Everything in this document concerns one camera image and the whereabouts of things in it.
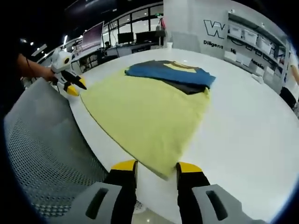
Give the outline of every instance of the floor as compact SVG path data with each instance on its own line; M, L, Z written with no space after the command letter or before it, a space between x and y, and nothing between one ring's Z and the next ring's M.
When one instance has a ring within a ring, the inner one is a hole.
M153 211L146 209L144 212L134 214L132 224L173 224Z

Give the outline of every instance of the mesh chair back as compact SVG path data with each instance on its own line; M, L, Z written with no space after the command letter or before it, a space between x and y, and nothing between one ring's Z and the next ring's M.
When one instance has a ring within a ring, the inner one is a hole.
M68 101L42 78L21 95L5 117L4 129L15 175L45 218L66 213L79 193L107 175Z

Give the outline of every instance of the yellow cloth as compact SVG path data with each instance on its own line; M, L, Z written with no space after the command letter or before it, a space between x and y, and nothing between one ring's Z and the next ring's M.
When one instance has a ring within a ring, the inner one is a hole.
M202 119L209 90L186 95L159 80L125 76L122 70L88 88L81 98L124 150L167 178Z

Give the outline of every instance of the blue cloth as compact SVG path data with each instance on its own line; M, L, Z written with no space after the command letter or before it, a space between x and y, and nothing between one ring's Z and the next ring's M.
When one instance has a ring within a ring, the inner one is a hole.
M171 68L157 68L133 65L129 70L125 71L127 76L157 78L170 81L176 81L185 84L205 85L208 88L216 79L203 69L199 69L196 73L179 71Z

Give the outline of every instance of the round table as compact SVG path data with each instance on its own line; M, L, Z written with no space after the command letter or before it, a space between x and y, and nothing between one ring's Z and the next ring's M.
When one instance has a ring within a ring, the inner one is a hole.
M299 171L299 121L265 84L223 60L179 49L156 49L124 56L83 74L87 87L130 65L170 60L196 66L216 77L204 119L180 161L202 168L242 202L253 219L271 221L293 190ZM80 97L68 96L75 120L103 166L132 159L90 116ZM165 181L138 165L137 199L155 213L181 223L176 174Z

